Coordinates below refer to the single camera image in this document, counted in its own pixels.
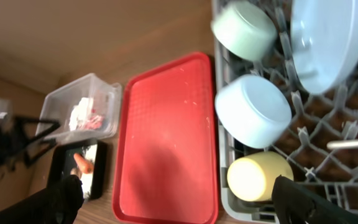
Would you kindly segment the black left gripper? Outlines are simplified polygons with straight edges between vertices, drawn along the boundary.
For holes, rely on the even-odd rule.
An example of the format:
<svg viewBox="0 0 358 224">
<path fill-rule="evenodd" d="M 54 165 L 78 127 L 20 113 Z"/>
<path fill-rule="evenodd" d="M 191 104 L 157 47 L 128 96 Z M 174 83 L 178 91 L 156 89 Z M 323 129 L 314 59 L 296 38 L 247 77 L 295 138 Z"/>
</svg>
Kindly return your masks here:
<svg viewBox="0 0 358 224">
<path fill-rule="evenodd" d="M 35 136 L 28 136 L 25 126 L 39 123 L 48 124 L 50 127 Z M 30 167 L 57 145 L 55 139 L 45 137 L 59 127 L 60 123 L 56 119 L 15 116 L 10 130 L 5 132 L 0 126 L 0 166 L 6 164 L 10 170 L 14 170 L 15 163 L 23 161 L 26 167 Z"/>
</svg>

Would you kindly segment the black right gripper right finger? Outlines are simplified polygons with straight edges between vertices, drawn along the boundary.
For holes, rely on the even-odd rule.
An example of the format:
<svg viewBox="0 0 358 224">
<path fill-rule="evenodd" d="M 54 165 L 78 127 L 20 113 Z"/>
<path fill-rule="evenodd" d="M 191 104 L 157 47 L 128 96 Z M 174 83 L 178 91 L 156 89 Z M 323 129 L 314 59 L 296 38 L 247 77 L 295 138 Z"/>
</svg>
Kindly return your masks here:
<svg viewBox="0 0 358 224">
<path fill-rule="evenodd" d="M 280 224 L 358 224 L 358 216 L 294 181 L 278 176 L 272 202 Z"/>
</svg>

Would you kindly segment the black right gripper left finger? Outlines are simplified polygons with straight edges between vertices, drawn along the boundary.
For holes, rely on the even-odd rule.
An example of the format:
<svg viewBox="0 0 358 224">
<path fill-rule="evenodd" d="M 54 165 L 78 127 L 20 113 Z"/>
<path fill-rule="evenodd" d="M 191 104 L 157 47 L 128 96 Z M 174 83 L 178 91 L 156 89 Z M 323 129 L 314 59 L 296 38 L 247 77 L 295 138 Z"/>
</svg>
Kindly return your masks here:
<svg viewBox="0 0 358 224">
<path fill-rule="evenodd" d="M 71 175 L 0 211 L 0 224 L 73 223 L 83 202 L 82 182 Z"/>
</svg>

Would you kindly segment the orange carrot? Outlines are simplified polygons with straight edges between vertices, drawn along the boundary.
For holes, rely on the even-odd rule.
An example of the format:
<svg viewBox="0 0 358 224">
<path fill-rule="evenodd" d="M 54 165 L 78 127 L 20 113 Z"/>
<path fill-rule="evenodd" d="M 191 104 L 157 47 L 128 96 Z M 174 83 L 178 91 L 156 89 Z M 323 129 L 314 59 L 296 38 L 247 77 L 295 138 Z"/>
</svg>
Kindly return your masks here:
<svg viewBox="0 0 358 224">
<path fill-rule="evenodd" d="M 86 160 L 81 154 L 74 153 L 73 158 L 83 174 L 90 174 L 94 171 L 94 165 L 91 161 Z"/>
</svg>

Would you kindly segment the yellow cup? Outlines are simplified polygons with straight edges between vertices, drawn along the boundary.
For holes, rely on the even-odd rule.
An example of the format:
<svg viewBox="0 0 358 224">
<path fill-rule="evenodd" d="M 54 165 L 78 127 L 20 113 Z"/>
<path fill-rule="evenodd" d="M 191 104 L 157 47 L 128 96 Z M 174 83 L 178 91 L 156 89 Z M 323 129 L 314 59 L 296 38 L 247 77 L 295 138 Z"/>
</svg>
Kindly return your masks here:
<svg viewBox="0 0 358 224">
<path fill-rule="evenodd" d="M 294 179 L 287 160 L 276 152 L 258 152 L 235 160 L 228 168 L 227 183 L 232 193 L 246 202 L 272 198 L 275 179 Z"/>
</svg>

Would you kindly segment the white rice pile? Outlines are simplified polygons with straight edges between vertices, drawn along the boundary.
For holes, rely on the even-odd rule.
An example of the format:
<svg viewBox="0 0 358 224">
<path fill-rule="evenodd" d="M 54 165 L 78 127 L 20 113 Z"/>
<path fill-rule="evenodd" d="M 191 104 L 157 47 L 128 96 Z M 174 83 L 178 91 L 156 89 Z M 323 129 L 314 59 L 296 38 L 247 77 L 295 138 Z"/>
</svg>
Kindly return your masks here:
<svg viewBox="0 0 358 224">
<path fill-rule="evenodd" d="M 96 144 L 83 147 L 83 157 L 85 158 L 86 161 L 91 163 L 93 168 L 95 168 L 96 153 L 97 153 Z M 91 198 L 93 172 L 89 174 L 82 174 L 80 180 L 82 182 L 83 197 L 85 200 L 89 200 Z"/>
</svg>

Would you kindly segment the white napkin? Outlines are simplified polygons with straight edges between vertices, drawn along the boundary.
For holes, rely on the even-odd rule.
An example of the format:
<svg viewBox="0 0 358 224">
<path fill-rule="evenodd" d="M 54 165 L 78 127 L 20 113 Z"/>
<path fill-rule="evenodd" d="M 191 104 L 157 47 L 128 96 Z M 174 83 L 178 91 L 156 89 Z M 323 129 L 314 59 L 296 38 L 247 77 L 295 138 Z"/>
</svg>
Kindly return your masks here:
<svg viewBox="0 0 358 224">
<path fill-rule="evenodd" d="M 91 110 L 93 108 L 93 99 L 82 97 L 79 103 L 75 105 L 71 111 L 68 123 L 70 131 L 75 131 L 83 127 L 89 108 Z"/>
</svg>

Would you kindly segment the red snack wrapper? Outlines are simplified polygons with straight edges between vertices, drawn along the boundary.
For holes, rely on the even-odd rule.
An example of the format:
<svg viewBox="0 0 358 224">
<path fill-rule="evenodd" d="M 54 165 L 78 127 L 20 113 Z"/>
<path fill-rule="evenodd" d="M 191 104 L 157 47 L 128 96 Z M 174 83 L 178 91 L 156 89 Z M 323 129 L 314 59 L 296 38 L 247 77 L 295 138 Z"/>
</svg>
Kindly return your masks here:
<svg viewBox="0 0 358 224">
<path fill-rule="evenodd" d="M 104 122 L 104 115 L 102 115 L 98 110 L 92 109 L 91 113 L 86 117 L 84 121 L 83 128 L 96 130 L 102 127 Z"/>
</svg>

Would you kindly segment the light blue bowl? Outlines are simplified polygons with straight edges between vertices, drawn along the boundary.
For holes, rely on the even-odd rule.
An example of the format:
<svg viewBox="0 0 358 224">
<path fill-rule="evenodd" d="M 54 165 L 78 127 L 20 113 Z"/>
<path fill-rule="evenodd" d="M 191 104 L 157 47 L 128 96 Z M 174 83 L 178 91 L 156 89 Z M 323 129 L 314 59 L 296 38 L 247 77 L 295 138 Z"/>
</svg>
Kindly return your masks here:
<svg viewBox="0 0 358 224">
<path fill-rule="evenodd" d="M 284 94 L 257 75 L 243 75 L 221 88 L 215 97 L 215 109 L 232 137 L 256 149 L 272 145 L 292 118 Z"/>
</svg>

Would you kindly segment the light blue plate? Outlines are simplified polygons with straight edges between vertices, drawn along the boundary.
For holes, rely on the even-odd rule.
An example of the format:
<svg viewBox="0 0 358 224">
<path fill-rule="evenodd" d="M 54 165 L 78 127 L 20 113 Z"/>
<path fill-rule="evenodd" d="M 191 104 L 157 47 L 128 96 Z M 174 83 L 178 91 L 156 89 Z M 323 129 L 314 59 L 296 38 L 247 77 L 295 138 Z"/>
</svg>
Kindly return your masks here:
<svg viewBox="0 0 358 224">
<path fill-rule="evenodd" d="M 322 94 L 339 85 L 358 63 L 358 0 L 294 0 L 290 41 L 307 92 Z"/>
</svg>

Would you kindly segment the green bowl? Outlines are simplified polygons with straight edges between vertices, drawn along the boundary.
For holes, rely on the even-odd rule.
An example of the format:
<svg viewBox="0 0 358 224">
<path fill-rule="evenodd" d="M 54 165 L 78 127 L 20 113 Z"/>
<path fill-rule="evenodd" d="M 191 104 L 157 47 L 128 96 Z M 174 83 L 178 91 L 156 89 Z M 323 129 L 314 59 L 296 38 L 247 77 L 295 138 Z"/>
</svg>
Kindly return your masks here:
<svg viewBox="0 0 358 224">
<path fill-rule="evenodd" d="M 212 20 L 211 29 L 228 51 L 248 61 L 262 60 L 277 38 L 271 18 L 249 1 L 229 2 Z"/>
</svg>

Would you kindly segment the white plastic spoon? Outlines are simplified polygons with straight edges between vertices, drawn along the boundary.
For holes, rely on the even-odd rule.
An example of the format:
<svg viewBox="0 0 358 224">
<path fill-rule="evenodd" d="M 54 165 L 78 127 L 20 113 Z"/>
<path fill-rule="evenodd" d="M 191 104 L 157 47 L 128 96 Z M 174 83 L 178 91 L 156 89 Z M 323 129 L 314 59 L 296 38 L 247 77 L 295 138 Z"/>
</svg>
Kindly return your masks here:
<svg viewBox="0 0 358 224">
<path fill-rule="evenodd" d="M 330 150 L 358 148 L 358 139 L 330 141 L 326 147 Z"/>
</svg>

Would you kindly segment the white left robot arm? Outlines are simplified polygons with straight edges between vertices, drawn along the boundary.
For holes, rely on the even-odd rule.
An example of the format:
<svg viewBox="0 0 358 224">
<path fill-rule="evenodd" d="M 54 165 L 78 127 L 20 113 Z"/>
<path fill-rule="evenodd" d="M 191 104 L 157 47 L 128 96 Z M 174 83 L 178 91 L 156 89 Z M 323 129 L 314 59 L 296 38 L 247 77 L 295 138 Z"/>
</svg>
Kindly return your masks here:
<svg viewBox="0 0 358 224">
<path fill-rule="evenodd" d="M 25 130 L 29 124 L 47 124 L 49 127 L 29 136 Z M 26 167 L 30 167 L 57 145 L 55 139 L 46 137 L 59 127 L 56 119 L 14 115 L 11 102 L 0 98 L 0 166 L 7 165 L 9 170 L 14 170 L 15 163 L 22 161 Z"/>
</svg>

